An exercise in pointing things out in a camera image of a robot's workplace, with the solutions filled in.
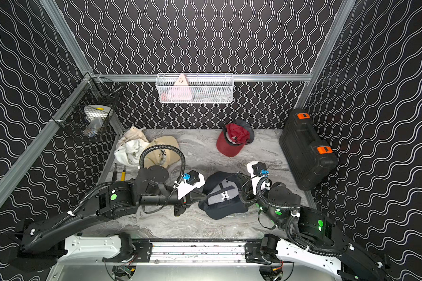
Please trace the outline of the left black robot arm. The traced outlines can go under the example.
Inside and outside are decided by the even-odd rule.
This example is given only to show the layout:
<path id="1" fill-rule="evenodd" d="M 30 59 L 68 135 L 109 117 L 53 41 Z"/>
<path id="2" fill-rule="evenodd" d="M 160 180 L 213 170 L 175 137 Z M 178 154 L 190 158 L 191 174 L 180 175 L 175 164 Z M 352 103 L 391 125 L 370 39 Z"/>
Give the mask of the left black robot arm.
<path id="1" fill-rule="evenodd" d="M 145 158 L 151 152 L 170 151 L 180 158 L 181 168 L 172 186 L 167 184 L 170 174 L 161 165 L 148 166 Z M 179 216 L 193 203 L 191 192 L 201 188 L 203 174 L 185 171 L 186 159 L 182 151 L 172 145 L 154 145 L 139 157 L 137 177 L 128 181 L 108 181 L 90 190 L 71 210 L 55 217 L 17 226 L 11 238 L 17 247 L 5 257 L 5 262 L 23 272 L 48 269 L 69 253 L 66 241 L 85 229 L 135 214 L 139 208 L 158 206 L 174 207 Z"/>

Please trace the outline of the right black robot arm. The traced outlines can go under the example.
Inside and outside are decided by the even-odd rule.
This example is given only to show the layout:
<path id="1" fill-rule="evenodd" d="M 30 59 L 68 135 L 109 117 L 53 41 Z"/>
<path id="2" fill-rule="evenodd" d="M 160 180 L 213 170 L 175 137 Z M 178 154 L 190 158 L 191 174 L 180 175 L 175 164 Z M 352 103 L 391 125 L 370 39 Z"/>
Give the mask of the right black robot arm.
<path id="1" fill-rule="evenodd" d="M 373 254 L 346 236 L 336 224 L 315 208 L 302 206 L 300 197 L 280 182 L 267 177 L 250 179 L 239 188 L 240 200 L 256 205 L 280 230 L 246 245 L 248 263 L 264 266 L 268 281 L 284 276 L 284 265 L 302 265 L 323 272 L 336 281 L 389 281 L 389 258 Z"/>

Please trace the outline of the white cap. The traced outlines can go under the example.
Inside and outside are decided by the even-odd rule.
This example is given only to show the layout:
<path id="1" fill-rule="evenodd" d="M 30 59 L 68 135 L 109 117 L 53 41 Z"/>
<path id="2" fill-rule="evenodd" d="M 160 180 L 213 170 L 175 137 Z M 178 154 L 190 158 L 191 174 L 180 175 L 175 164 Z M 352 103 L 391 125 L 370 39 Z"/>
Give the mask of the white cap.
<path id="1" fill-rule="evenodd" d="M 141 154 L 145 151 L 149 144 L 149 142 L 146 142 L 141 138 L 132 140 L 125 140 L 121 138 L 117 143 L 116 150 L 114 151 L 116 161 L 129 167 L 139 166 Z"/>

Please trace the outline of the cream cap with text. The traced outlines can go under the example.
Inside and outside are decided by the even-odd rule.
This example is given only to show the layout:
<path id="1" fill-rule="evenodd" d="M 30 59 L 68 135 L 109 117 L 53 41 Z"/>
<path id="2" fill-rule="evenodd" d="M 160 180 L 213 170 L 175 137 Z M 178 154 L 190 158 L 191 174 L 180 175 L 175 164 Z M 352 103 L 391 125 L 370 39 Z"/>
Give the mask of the cream cap with text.
<path id="1" fill-rule="evenodd" d="M 146 127 L 137 128 L 135 126 L 132 126 L 123 134 L 120 141 L 126 143 L 131 140 L 133 141 L 137 139 L 142 139 L 144 142 L 148 142 L 147 137 L 144 134 L 144 130 L 146 130 Z"/>

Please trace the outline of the dark navy cap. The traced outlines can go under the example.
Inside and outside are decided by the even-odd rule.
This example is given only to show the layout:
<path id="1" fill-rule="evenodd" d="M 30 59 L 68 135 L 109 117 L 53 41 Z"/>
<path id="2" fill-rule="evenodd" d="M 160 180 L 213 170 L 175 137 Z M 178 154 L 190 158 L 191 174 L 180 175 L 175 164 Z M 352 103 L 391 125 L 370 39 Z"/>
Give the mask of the dark navy cap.
<path id="1" fill-rule="evenodd" d="M 249 208 L 239 197 L 240 189 L 248 180 L 242 173 L 216 172 L 210 175 L 202 191 L 206 200 L 198 203 L 199 208 L 213 220 L 248 212 Z"/>

